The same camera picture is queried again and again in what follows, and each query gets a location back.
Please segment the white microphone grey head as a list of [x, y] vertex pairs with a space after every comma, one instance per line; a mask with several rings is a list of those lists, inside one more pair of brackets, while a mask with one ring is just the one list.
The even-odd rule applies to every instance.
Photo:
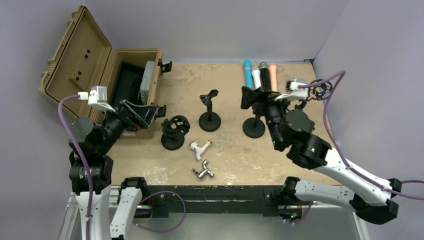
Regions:
[[255, 89], [260, 88], [262, 86], [262, 83], [261, 83], [261, 71], [259, 70], [259, 68], [253, 67], [251, 69], [251, 75], [252, 75]]

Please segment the black microphone silver grille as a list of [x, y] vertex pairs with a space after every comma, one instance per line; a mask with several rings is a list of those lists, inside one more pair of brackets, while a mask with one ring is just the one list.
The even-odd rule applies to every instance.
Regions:
[[271, 90], [269, 65], [266, 62], [261, 62], [258, 65], [260, 71], [261, 85], [265, 90]]

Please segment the blue microphone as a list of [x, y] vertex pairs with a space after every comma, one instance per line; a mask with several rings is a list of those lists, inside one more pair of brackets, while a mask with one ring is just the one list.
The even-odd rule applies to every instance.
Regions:
[[243, 70], [244, 70], [245, 86], [252, 89], [254, 87], [253, 78], [252, 78], [252, 63], [249, 59], [244, 60]]

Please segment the black tripod shock-mount stand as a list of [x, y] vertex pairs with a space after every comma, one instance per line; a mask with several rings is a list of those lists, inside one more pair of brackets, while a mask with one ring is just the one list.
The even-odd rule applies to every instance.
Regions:
[[308, 95], [305, 99], [299, 100], [300, 104], [294, 106], [295, 110], [303, 110], [310, 101], [326, 100], [333, 91], [333, 84], [330, 81], [314, 85], [308, 90]]

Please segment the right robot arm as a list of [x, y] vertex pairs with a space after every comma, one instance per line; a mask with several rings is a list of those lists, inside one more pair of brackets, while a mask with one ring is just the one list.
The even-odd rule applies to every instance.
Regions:
[[282, 200], [322, 202], [345, 208], [360, 219], [383, 225], [398, 216], [399, 205], [394, 197], [402, 189], [397, 178], [384, 179], [343, 159], [334, 145], [313, 134], [314, 122], [301, 109], [288, 110], [288, 101], [276, 92], [262, 87], [241, 88], [242, 109], [266, 120], [273, 148], [300, 168], [330, 177], [335, 185], [313, 183], [298, 177], [286, 178], [280, 191]]

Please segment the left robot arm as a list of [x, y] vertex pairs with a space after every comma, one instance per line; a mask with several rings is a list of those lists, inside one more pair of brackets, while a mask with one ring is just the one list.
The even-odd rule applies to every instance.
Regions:
[[136, 105], [121, 100], [120, 106], [107, 110], [101, 123], [80, 117], [65, 126], [69, 135], [72, 193], [81, 214], [84, 240], [111, 240], [109, 197], [113, 159], [108, 152], [125, 131], [148, 129], [166, 115], [166, 105]]

